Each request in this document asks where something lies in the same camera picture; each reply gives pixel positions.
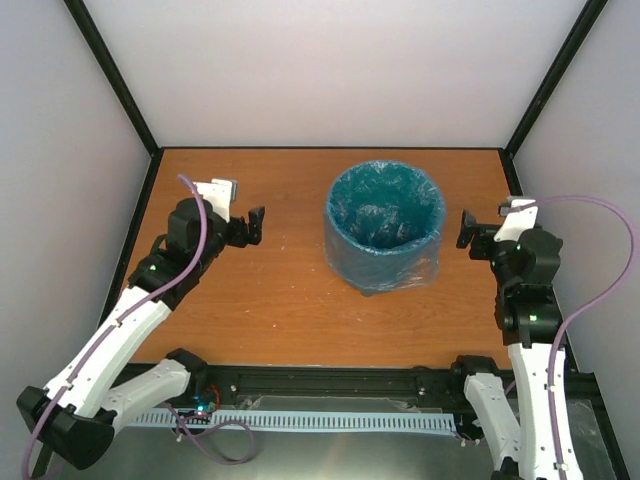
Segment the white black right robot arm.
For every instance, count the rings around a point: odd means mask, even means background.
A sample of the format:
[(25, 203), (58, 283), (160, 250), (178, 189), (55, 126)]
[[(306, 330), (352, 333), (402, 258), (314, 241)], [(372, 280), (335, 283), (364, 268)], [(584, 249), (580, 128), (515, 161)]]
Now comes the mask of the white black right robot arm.
[(494, 316), (518, 395), (511, 408), (495, 361), (461, 355), (453, 363), (493, 461), (495, 479), (580, 479), (564, 387), (563, 317), (552, 282), (561, 239), (536, 223), (528, 200), (506, 205), (500, 225), (464, 211), (456, 246), (484, 260), (497, 284)]

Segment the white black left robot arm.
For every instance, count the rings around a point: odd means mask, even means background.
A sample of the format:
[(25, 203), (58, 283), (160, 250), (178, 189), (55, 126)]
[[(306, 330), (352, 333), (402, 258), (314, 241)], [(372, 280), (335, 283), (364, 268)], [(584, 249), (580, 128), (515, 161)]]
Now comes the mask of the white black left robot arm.
[(94, 465), (115, 436), (152, 408), (172, 400), (194, 403), (176, 420), (206, 421), (214, 409), (207, 400), (207, 364), (177, 348), (151, 369), (116, 382), (143, 341), (200, 282), (226, 247), (244, 248), (262, 240), (265, 209), (246, 217), (221, 216), (210, 201), (181, 200), (168, 217), (165, 234), (137, 265), (108, 318), (71, 363), (43, 388), (29, 386), (17, 407), (40, 441), (78, 470)]

